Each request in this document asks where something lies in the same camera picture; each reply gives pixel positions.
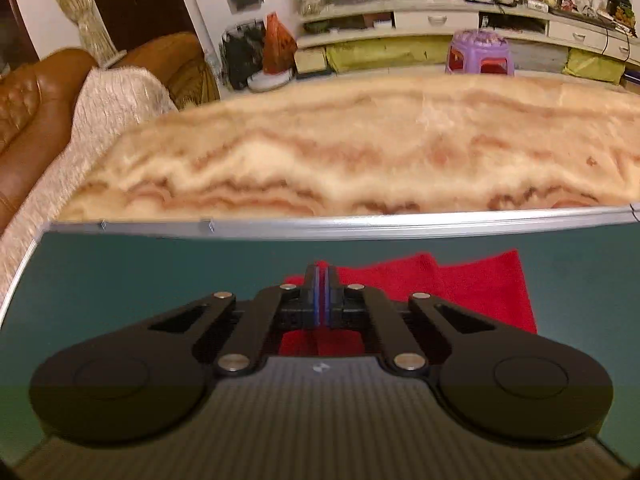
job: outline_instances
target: red towel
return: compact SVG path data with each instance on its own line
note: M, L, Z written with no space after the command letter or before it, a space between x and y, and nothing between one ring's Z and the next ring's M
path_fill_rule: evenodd
M319 266L326 267L325 262ZM341 283L362 283L386 292L390 300L406 301L412 292L429 292L487 317L536 333L527 285L517 251L469 264L439 266L427 253L370 267L338 267ZM303 276L286 283L301 285ZM280 355L360 355L360 333L350 330L295 330L287 332Z

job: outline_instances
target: dark doorway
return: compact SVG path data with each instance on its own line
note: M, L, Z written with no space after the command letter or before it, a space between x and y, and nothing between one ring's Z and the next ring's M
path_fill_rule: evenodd
M24 26L16 0L0 0L0 73L23 63L36 62L38 54Z
M184 0L95 0L118 50L174 32L195 32Z

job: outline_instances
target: purple plastic stool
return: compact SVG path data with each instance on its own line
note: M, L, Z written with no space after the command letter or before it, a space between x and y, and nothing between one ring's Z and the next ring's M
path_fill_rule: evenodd
M459 30L449 45L445 71L448 74L513 75L509 43L488 30Z

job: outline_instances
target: green table surface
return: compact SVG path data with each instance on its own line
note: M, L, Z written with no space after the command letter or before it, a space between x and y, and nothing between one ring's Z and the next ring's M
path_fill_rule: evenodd
M30 409L36 366L68 345L215 290L239 299L316 260L360 266L428 251L441 264L516 248L541 335L595 357L614 403L600 433L640 463L640 226L421 240L247 241L47 233L0 330L0 456L17 463L42 438Z

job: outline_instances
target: beige curtain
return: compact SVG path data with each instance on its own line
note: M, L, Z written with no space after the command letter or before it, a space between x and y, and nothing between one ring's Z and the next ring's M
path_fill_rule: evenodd
M116 55L116 49L97 13L94 0L57 1L65 15L78 26L82 46L99 64Z

